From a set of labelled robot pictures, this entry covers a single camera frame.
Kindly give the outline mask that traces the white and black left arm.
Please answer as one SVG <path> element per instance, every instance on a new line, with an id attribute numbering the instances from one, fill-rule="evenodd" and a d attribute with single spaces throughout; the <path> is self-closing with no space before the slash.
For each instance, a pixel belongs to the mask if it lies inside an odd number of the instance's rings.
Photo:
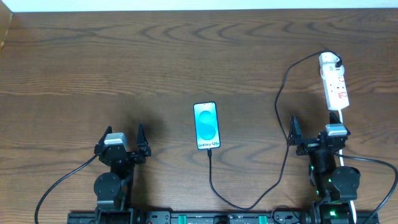
<path id="1" fill-rule="evenodd" d="M 139 125 L 136 145 L 136 151 L 127 151 L 124 133 L 114 133 L 109 126 L 95 146 L 94 154 L 99 157 L 99 161 L 110 167 L 110 171 L 101 174 L 94 183 L 93 190 L 97 202 L 93 223 L 146 222 L 144 212 L 130 207 L 128 202 L 134 168 L 136 165 L 144 164 L 146 158 L 151 156 L 151 148 L 142 124 Z"/>

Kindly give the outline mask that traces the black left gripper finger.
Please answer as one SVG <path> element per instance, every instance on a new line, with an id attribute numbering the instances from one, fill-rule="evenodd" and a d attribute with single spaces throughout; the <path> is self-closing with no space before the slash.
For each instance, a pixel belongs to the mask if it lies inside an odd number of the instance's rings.
<path id="1" fill-rule="evenodd" d="M 136 145 L 141 152 L 150 153 L 150 146 L 145 137 L 144 126 L 142 123 L 139 124 Z"/>
<path id="2" fill-rule="evenodd" d="M 104 146 L 105 138 L 106 138 L 106 136 L 107 136 L 108 134 L 110 134 L 110 133 L 112 133 L 112 127 L 111 127 L 111 126 L 108 126 L 108 127 L 106 128 L 106 131 L 104 132 L 104 134 L 102 135 L 102 137 L 100 138 L 100 140 L 98 141 L 98 143 L 97 143 L 97 145 L 96 145 L 96 148 L 97 148 L 97 149 L 101 149 L 101 148 Z"/>

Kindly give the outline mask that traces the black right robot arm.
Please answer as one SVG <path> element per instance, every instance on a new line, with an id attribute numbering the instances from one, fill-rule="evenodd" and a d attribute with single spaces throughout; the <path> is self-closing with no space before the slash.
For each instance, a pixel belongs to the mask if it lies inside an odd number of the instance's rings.
<path id="1" fill-rule="evenodd" d="M 291 116 L 288 144 L 297 148 L 296 155 L 309 157 L 309 179 L 320 198 L 301 214 L 301 223 L 355 223 L 356 214 L 350 208 L 350 202 L 358 198 L 361 174 L 358 169 L 338 166 L 335 161 L 350 134 L 337 115 L 331 112 L 330 123 L 325 130 L 315 138 L 305 139 L 298 119 Z"/>

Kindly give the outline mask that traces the blue Galaxy smartphone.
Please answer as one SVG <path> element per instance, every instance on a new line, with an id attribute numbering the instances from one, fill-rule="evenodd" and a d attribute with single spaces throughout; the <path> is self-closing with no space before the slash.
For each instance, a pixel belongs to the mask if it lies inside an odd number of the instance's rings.
<path id="1" fill-rule="evenodd" d="M 216 103 L 209 101 L 193 105 L 195 133 L 198 150 L 208 150 L 221 146 Z"/>

